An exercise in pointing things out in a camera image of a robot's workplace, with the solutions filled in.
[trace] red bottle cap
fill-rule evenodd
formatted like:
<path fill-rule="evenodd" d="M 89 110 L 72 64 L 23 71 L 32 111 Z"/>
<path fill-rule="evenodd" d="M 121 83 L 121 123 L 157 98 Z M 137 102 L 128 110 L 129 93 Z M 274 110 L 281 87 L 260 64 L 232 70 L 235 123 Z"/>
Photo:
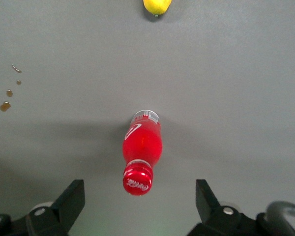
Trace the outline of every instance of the red bottle cap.
<path fill-rule="evenodd" d="M 133 160 L 124 169 L 123 187 L 131 195 L 144 195 L 152 188 L 153 170 L 144 160 Z"/>

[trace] white wave logo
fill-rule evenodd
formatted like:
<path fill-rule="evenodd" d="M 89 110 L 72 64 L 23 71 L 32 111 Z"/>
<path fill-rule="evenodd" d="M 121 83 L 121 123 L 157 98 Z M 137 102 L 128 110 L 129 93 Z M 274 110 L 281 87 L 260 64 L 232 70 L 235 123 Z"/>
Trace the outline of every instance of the white wave logo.
<path fill-rule="evenodd" d="M 136 124 L 136 126 L 133 126 L 129 131 L 126 133 L 126 136 L 124 139 L 126 140 L 134 131 L 136 131 L 138 128 L 141 127 L 141 124 Z"/>
<path fill-rule="evenodd" d="M 132 188 L 140 188 L 142 191 L 146 191 L 148 190 L 148 185 L 143 185 L 137 181 L 134 181 L 133 179 L 128 179 L 128 183 L 127 185 L 129 185 Z"/>

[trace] cable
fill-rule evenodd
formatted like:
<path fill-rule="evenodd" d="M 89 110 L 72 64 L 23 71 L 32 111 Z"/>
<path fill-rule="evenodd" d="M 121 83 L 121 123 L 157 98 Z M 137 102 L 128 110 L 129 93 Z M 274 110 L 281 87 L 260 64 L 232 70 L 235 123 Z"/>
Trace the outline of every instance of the cable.
<path fill-rule="evenodd" d="M 274 236 L 295 236 L 295 229 L 285 219 L 285 215 L 295 217 L 295 204 L 289 202 L 273 202 L 266 210 L 265 220 Z"/>

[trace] plastic bottle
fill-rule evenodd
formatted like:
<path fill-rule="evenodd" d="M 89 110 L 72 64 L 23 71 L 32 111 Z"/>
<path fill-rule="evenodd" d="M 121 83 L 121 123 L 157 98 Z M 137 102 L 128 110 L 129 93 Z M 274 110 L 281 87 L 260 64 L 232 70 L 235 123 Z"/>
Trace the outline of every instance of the plastic bottle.
<path fill-rule="evenodd" d="M 137 112 L 126 133 L 122 152 L 126 161 L 123 187 L 131 195 L 146 194 L 152 187 L 153 167 L 162 154 L 161 125 L 149 110 Z"/>

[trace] lemon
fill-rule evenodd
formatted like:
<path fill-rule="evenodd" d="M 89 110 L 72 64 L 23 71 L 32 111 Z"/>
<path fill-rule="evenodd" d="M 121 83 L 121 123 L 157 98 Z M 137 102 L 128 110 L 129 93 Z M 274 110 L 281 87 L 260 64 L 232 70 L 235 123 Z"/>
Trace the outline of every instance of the lemon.
<path fill-rule="evenodd" d="M 164 14 L 172 0 L 143 0 L 144 7 L 154 16 Z"/>

